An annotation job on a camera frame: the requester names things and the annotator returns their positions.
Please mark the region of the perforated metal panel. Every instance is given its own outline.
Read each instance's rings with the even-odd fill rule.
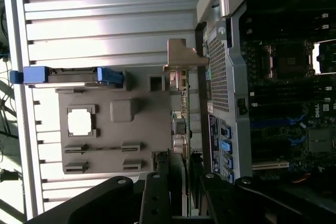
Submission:
[[[217,38],[212,39],[208,46],[213,108],[229,112],[225,68],[225,46],[224,43]]]

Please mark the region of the vent grille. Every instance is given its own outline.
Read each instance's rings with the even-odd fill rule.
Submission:
[[[225,46],[217,38],[211,40],[208,46],[213,108],[229,112],[225,68]]]

